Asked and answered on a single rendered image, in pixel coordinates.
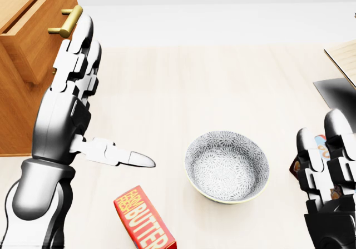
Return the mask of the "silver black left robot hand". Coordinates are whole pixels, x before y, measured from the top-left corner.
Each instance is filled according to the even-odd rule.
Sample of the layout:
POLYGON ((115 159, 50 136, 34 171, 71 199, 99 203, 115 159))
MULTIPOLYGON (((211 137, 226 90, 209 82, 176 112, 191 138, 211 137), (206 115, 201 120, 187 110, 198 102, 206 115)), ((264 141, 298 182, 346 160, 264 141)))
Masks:
POLYGON ((104 138, 87 141, 91 120, 88 98, 96 93, 101 45, 93 37, 93 21, 82 14, 71 39, 62 41, 53 64, 51 86, 44 94, 33 131, 32 156, 70 165, 78 153, 90 161, 118 166, 155 167, 155 162, 134 151, 119 149, 104 138))

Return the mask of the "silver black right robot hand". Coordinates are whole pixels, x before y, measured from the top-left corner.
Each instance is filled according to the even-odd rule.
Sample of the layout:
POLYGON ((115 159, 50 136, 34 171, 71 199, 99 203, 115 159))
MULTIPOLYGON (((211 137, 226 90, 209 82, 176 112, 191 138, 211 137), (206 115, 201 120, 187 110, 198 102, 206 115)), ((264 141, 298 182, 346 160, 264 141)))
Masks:
POLYGON ((304 218, 315 249, 356 249, 356 137, 338 109, 326 114, 324 128, 329 160, 307 128, 296 136, 296 176, 308 194, 304 218))

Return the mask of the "wooden cabinet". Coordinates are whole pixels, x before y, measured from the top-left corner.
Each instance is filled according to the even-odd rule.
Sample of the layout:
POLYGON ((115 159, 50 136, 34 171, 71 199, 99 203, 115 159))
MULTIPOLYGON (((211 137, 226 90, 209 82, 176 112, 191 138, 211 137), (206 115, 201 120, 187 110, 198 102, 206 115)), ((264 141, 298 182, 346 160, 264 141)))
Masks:
MULTIPOLYGON (((35 0, 0 0, 0 34, 35 0)), ((52 72, 39 84, 25 82, 0 42, 0 156, 30 155, 33 126, 52 72)))

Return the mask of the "wooden cabinet drawer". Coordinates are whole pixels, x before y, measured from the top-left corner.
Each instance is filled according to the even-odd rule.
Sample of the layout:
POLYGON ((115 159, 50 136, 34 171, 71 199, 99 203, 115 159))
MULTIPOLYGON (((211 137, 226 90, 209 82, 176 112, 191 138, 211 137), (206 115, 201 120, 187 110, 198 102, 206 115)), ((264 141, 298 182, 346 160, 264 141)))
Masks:
POLYGON ((61 27, 66 20, 61 10, 75 5, 77 0, 35 0, 0 34, 0 42, 25 82, 39 84, 52 72, 63 38, 49 34, 48 29, 61 27))

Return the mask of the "grey patterned bowl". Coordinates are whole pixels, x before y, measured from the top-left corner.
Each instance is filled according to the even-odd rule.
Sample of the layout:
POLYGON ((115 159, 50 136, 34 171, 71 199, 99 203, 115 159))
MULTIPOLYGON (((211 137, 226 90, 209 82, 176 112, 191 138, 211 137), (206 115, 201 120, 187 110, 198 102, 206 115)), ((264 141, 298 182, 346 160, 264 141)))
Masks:
POLYGON ((244 135, 211 131, 188 146, 184 169, 204 197, 238 204, 260 195, 269 182, 270 167, 263 150, 244 135))

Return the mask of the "colourful printed food box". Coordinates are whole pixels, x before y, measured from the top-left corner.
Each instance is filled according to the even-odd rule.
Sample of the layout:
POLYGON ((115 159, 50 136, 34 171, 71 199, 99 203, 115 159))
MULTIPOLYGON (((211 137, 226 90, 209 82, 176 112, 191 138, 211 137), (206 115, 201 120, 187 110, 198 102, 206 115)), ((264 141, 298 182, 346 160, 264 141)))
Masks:
MULTIPOLYGON (((315 136, 314 138, 318 145, 320 157, 325 161, 329 161, 330 155, 329 155, 329 151, 325 145, 326 137, 324 135, 318 135, 318 136, 315 136)), ((298 160, 298 157, 296 156, 289 168, 289 171, 296 179, 298 179, 297 172, 299 170, 300 170, 300 162, 298 160)), ((339 187, 339 185, 334 185, 334 188, 330 190, 330 196, 331 196, 331 199, 333 199, 333 200, 339 199, 342 195, 343 195, 343 192, 342 192, 342 189, 339 187)))

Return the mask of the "red butter box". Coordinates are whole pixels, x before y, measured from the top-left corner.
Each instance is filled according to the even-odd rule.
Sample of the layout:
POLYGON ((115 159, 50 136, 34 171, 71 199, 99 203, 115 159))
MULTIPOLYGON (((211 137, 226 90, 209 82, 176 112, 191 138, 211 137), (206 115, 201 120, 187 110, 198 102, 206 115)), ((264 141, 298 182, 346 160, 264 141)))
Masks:
POLYGON ((113 204, 137 249, 177 249, 176 239, 141 186, 118 196, 113 204))

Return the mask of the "pale wooden tray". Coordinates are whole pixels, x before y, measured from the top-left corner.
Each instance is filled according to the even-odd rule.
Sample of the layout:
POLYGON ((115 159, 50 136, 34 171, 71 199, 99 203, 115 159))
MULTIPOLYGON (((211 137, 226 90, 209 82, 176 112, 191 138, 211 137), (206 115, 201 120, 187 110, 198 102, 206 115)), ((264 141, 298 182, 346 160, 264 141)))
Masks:
POLYGON ((356 90, 356 39, 325 48, 324 52, 356 90))

